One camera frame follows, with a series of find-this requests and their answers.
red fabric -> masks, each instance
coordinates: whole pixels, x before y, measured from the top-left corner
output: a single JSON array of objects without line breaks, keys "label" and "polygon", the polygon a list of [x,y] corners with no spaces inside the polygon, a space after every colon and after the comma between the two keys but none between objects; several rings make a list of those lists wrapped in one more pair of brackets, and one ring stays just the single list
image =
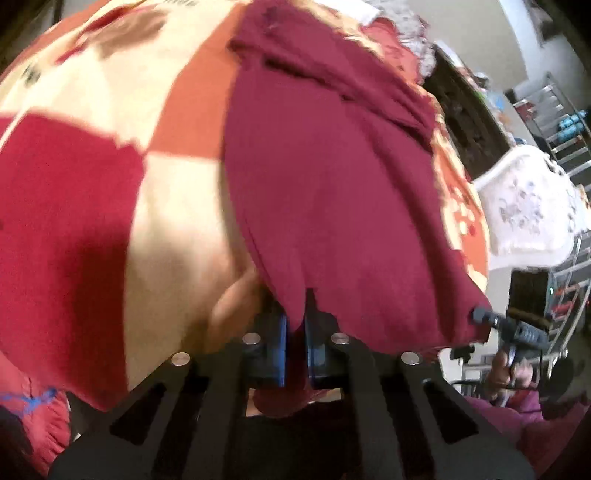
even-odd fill
[{"label": "red fabric", "polygon": [[378,42],[384,51],[384,61],[407,81],[422,83],[420,63],[417,56],[400,43],[398,30],[391,20],[378,17],[361,31]]},{"label": "red fabric", "polygon": [[141,10],[145,10],[146,8],[153,8],[153,6],[140,8],[140,7],[136,7],[135,5],[136,4],[130,4],[130,5],[122,5],[121,7],[116,7],[113,10],[108,11],[102,17],[99,17],[96,20],[92,21],[90,24],[88,24],[86,27],[84,27],[78,33],[78,35],[76,36],[76,40],[73,42],[74,46],[70,50],[65,52],[64,54],[60,55],[56,59],[55,64],[61,65],[67,59],[69,59],[71,56],[73,56],[77,53],[80,53],[81,51],[84,51],[86,49],[86,47],[88,46],[88,39],[86,38],[82,43],[78,43],[82,37],[88,36],[92,32],[100,30],[101,28],[104,28],[107,25],[109,25],[117,20],[120,20],[121,18],[123,18],[124,16],[126,16],[132,12],[138,12]]},{"label": "red fabric", "polygon": [[434,111],[371,53],[285,0],[255,0],[225,166],[242,234],[295,330],[306,288],[388,353],[485,340],[488,306],[446,241]]},{"label": "red fabric", "polygon": [[0,118],[0,137],[4,134],[8,125],[10,125],[11,119],[9,118]]},{"label": "red fabric", "polygon": [[135,148],[37,115],[0,151],[0,349],[102,409],[127,392],[124,271],[142,177]]},{"label": "red fabric", "polygon": [[[0,395],[16,395],[27,398],[38,397],[47,387],[23,374],[0,352]],[[9,411],[22,413],[22,400],[5,400],[0,403]],[[32,413],[22,417],[22,426],[30,443],[30,452],[24,452],[36,470],[47,476],[53,460],[70,443],[70,414],[66,395],[58,392],[48,404],[38,406]]]}]

hand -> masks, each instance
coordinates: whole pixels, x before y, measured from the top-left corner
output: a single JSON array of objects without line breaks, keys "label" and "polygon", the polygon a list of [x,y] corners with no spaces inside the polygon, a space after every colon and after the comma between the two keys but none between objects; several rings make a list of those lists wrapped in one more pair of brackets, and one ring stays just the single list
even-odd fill
[{"label": "hand", "polygon": [[499,390],[506,387],[511,380],[515,380],[517,387],[527,388],[531,385],[534,368],[524,358],[521,362],[507,366],[507,353],[499,350],[492,360],[491,372],[486,377],[486,390],[489,395],[496,396]]}]

silver bolt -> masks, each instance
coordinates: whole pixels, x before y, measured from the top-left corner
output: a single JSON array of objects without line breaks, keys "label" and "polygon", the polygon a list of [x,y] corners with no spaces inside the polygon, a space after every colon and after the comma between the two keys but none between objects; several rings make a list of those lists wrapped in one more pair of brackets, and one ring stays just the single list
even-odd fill
[{"label": "silver bolt", "polygon": [[177,352],[173,355],[170,359],[173,365],[177,367],[182,367],[183,365],[187,365],[191,361],[191,355],[186,352]]},{"label": "silver bolt", "polygon": [[260,341],[261,336],[255,332],[245,333],[242,337],[242,343],[244,343],[245,345],[256,345]]},{"label": "silver bolt", "polygon": [[421,357],[414,352],[404,352],[400,355],[400,358],[407,365],[417,365],[421,363]]},{"label": "silver bolt", "polygon": [[349,340],[349,335],[347,335],[346,333],[343,332],[337,332],[337,333],[333,333],[330,336],[330,340],[335,344],[335,345],[348,345],[350,340]]}]

black metal frame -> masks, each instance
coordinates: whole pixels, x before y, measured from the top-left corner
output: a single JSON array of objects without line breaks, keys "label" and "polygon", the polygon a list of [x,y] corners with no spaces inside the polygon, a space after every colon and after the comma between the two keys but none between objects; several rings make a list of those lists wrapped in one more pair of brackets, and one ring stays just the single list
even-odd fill
[{"label": "black metal frame", "polygon": [[[254,332],[260,341],[250,345],[232,342],[185,365],[167,360],[58,457],[50,480],[247,478],[235,465],[236,425],[249,388],[284,385],[281,309],[260,315]],[[339,333],[312,292],[304,332],[312,386],[341,388],[355,419],[359,460],[348,480],[534,478],[522,454],[418,355],[375,353]],[[269,458],[280,455],[273,448]]]}]

pink fabric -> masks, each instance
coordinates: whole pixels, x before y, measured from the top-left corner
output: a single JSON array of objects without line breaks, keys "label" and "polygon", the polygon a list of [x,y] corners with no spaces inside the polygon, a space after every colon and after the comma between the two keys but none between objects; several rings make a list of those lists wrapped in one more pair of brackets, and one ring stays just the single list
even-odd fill
[{"label": "pink fabric", "polygon": [[[28,398],[38,397],[48,387],[24,375],[0,352],[0,393]],[[12,399],[0,402],[9,411],[22,412],[25,402]],[[33,467],[42,475],[47,475],[53,460],[70,443],[70,414],[64,392],[48,404],[38,406],[32,413],[22,417],[22,425],[31,444],[27,454]]]},{"label": "pink fabric", "polygon": [[0,152],[0,349],[102,409],[127,392],[124,273],[143,175],[134,147],[38,115]]},{"label": "pink fabric", "polygon": [[480,398],[466,400],[519,447],[538,477],[556,461],[588,409],[578,403],[566,416],[544,420],[538,392],[512,398],[506,408],[493,407]]}]

